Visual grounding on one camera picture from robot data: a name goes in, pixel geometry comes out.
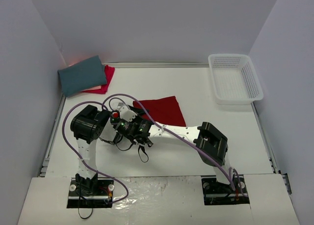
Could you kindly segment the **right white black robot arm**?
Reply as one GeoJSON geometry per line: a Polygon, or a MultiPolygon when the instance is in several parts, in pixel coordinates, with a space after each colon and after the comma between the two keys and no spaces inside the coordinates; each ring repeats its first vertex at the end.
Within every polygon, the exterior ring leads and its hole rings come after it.
{"type": "Polygon", "coordinates": [[[145,145],[151,147],[155,143],[186,144],[198,152],[205,164],[213,167],[219,183],[236,189],[233,168],[228,159],[228,139],[209,122],[203,122],[201,126],[180,127],[146,120],[136,123],[120,119],[114,129],[140,148],[145,145]]]}

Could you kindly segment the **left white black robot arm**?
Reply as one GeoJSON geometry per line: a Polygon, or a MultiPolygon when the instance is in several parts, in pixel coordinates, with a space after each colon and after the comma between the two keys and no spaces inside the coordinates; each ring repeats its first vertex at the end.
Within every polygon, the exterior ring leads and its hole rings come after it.
{"type": "Polygon", "coordinates": [[[70,130],[77,140],[79,160],[76,181],[81,185],[92,188],[98,180],[96,172],[96,143],[100,139],[113,144],[116,132],[110,123],[112,112],[99,111],[92,105],[86,106],[71,121],[70,130]]]}

